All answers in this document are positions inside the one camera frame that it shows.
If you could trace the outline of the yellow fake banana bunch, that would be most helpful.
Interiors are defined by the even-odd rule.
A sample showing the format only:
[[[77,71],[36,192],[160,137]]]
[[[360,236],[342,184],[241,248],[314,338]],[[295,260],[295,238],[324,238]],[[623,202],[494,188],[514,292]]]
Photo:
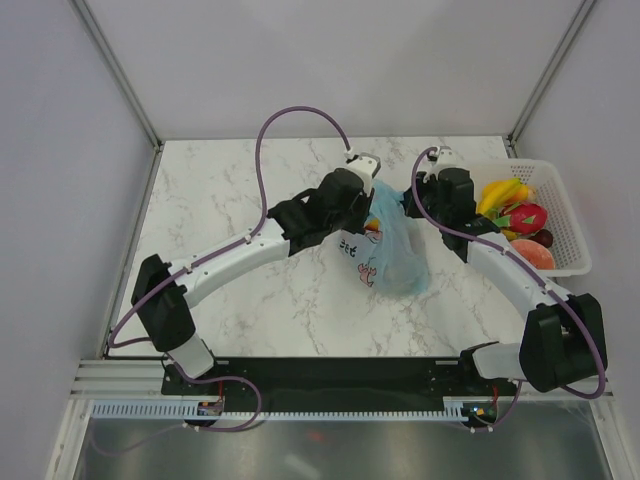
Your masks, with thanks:
[[[517,178],[488,184],[481,194],[476,211],[489,220],[496,220],[503,207],[517,203],[514,195],[521,184],[523,183]]]

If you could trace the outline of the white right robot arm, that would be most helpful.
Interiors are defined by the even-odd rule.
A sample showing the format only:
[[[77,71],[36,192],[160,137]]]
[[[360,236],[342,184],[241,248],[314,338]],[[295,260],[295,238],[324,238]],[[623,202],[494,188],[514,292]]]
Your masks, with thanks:
[[[478,214],[467,170],[413,169],[404,204],[407,216],[436,227],[446,247],[490,280],[524,321],[518,343],[465,350],[470,361],[456,372],[462,390],[480,394],[493,379],[511,379],[542,393],[561,388],[589,400],[604,393],[607,354],[599,302],[542,275],[492,220]]]

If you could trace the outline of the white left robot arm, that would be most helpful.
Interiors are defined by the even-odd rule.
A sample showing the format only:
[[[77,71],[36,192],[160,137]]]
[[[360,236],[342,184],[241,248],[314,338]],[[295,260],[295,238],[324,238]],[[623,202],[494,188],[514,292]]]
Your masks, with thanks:
[[[188,387],[207,394],[219,380],[214,355],[199,337],[191,309],[233,280],[318,246],[336,231],[362,233],[374,178],[355,167],[337,168],[318,187],[270,208],[256,229],[225,245],[172,262],[157,254],[142,262],[133,310],[155,350],[182,369]]]

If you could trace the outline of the light blue plastic bag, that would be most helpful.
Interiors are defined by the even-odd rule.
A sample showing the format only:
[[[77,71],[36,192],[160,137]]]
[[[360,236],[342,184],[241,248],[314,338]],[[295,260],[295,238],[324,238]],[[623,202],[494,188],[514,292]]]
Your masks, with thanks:
[[[349,277],[390,297],[422,294],[430,280],[422,232],[402,199],[402,192],[375,181],[364,232],[342,230],[337,240]]]

